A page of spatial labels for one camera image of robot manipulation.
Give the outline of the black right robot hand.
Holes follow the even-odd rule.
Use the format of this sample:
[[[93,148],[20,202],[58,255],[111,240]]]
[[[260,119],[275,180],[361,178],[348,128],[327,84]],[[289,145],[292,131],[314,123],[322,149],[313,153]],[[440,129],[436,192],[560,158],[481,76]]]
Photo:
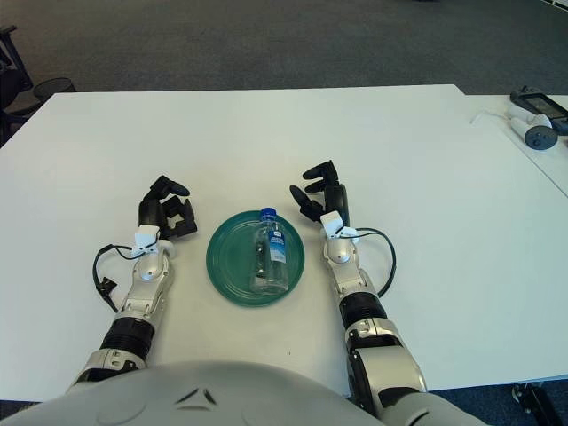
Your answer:
[[[320,223],[320,218],[336,211],[343,224],[350,225],[347,191],[339,181],[334,163],[329,160],[308,169],[303,179],[313,180],[302,190],[297,185],[290,185],[289,191],[299,206],[302,215],[313,222]]]

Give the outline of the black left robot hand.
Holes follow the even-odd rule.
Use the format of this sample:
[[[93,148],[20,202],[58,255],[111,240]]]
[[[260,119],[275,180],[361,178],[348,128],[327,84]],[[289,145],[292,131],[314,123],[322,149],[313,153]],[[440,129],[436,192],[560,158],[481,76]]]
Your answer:
[[[138,205],[138,224],[159,228],[163,240],[198,231],[193,207],[185,186],[165,176],[158,177]]]

